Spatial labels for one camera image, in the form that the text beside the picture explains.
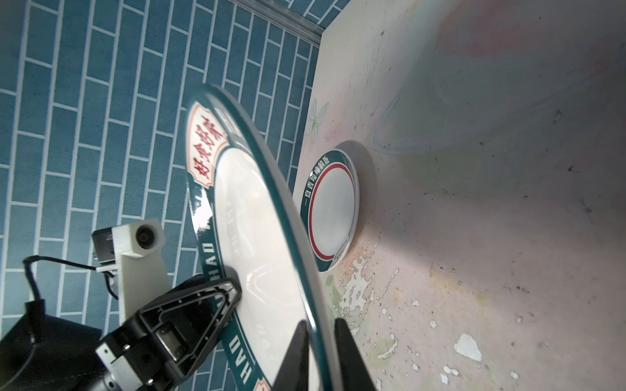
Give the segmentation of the small green red rimmed plate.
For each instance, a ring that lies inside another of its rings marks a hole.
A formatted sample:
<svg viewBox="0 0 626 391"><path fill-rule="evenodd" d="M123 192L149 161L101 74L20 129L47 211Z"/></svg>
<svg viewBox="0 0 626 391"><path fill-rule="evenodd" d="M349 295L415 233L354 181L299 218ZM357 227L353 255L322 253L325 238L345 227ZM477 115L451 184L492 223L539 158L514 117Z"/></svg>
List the small green red rimmed plate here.
<svg viewBox="0 0 626 391"><path fill-rule="evenodd" d="M332 269L345 257L359 211L360 184L352 159L341 149L327 151L306 178L300 208L318 271Z"/></svg>

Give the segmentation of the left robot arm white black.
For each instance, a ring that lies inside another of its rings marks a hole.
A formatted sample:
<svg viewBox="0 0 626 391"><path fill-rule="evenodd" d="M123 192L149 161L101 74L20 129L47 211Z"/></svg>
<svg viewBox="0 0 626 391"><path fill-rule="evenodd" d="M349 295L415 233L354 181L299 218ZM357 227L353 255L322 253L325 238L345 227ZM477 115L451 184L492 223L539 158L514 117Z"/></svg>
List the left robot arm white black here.
<svg viewBox="0 0 626 391"><path fill-rule="evenodd" d="M196 276L109 334L45 313L43 301L1 340L3 390L172 390L205 362L241 299L227 278Z"/></svg>

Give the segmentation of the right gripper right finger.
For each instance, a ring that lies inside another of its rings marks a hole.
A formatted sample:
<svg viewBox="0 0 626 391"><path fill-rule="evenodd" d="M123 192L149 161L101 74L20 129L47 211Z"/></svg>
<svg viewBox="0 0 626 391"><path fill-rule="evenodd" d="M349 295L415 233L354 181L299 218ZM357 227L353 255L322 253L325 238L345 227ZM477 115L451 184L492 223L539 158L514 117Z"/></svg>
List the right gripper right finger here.
<svg viewBox="0 0 626 391"><path fill-rule="evenodd" d="M337 318L334 334L345 391L376 391L345 319Z"/></svg>

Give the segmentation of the large green rimmed lettered plate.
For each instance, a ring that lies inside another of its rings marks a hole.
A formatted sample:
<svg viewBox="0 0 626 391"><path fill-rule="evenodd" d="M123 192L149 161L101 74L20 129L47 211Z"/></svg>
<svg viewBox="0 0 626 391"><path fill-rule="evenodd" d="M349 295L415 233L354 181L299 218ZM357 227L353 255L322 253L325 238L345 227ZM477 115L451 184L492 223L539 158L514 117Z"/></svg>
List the large green rimmed lettered plate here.
<svg viewBox="0 0 626 391"><path fill-rule="evenodd" d="M249 115L225 89L203 84L188 100L184 140L203 274L241 286L220 337L238 389L274 386L299 325L308 341L309 389L342 389L334 326L306 231Z"/></svg>

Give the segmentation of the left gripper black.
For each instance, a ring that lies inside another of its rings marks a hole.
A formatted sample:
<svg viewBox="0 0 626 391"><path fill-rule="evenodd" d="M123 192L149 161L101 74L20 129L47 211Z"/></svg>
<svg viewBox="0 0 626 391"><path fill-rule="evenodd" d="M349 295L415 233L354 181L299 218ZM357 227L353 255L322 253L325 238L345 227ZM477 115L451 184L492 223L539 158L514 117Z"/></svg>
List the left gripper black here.
<svg viewBox="0 0 626 391"><path fill-rule="evenodd" d="M102 390L171 390L205 362L241 300L233 278L191 278L140 309L96 349Z"/></svg>

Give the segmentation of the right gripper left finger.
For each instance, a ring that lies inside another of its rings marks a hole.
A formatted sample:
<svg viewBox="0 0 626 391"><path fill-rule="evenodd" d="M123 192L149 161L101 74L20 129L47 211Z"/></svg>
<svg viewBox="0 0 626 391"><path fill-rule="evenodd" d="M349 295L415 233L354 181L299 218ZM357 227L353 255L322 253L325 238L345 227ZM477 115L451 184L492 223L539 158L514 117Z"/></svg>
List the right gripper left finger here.
<svg viewBox="0 0 626 391"><path fill-rule="evenodd" d="M298 323L283 362L278 371L273 391L308 391L309 336L305 320Z"/></svg>

